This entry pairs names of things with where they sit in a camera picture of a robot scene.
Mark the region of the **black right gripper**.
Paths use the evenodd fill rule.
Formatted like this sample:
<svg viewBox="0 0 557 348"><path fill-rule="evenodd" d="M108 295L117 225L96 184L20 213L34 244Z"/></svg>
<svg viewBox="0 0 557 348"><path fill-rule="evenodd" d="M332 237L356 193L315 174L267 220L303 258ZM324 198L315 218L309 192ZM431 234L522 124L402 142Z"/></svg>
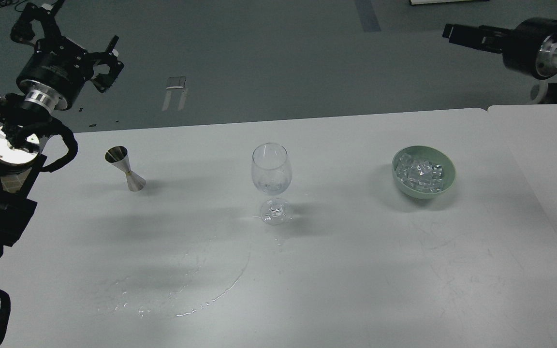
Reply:
<svg viewBox="0 0 557 348"><path fill-rule="evenodd" d="M545 80L557 75L557 20L529 18L515 29L446 24L449 43L501 54L506 68Z"/></svg>

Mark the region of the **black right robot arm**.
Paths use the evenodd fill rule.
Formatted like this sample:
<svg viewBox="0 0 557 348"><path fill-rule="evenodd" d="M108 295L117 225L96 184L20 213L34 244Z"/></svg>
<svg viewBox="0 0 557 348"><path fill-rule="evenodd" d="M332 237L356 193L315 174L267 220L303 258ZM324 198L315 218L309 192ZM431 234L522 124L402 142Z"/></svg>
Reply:
<svg viewBox="0 0 557 348"><path fill-rule="evenodd" d="M442 37L451 44L500 54L507 69L540 82L537 102L557 103L557 19L528 18L514 29L446 24Z"/></svg>

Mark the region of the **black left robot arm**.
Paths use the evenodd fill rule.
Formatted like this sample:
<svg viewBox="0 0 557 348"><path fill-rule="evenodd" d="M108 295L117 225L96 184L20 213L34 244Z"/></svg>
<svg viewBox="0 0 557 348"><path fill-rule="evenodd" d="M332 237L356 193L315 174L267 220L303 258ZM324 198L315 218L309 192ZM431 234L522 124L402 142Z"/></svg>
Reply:
<svg viewBox="0 0 557 348"><path fill-rule="evenodd" d="M56 15L63 5L28 2L10 32L33 53L16 79L20 92L0 93L0 258L35 213L28 195L39 174L58 171L78 154L73 131L53 113L71 109L87 82L105 93L124 68L117 36L106 50L89 52L62 35Z"/></svg>

